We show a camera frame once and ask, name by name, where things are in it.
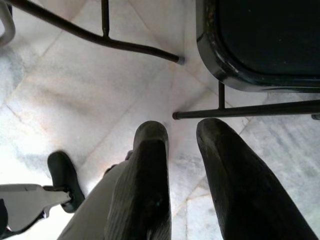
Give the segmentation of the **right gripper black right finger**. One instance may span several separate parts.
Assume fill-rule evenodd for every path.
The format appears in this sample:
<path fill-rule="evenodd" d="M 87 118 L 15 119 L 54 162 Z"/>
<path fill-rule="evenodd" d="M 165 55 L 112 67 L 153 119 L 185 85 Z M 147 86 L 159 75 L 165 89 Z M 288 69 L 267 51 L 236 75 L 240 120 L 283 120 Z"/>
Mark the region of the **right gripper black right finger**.
<path fill-rule="evenodd" d="M 223 239 L 317 238 L 272 170 L 227 123 L 201 120 L 196 139 Z"/>

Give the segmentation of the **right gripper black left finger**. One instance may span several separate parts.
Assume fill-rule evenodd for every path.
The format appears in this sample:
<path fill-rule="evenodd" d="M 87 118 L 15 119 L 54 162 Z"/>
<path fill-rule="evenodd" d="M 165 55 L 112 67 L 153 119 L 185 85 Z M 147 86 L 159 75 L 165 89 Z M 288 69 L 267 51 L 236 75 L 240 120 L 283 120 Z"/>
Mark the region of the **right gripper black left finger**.
<path fill-rule="evenodd" d="M 169 138 L 157 121 L 142 123 L 112 194 L 106 240 L 171 239 Z"/>

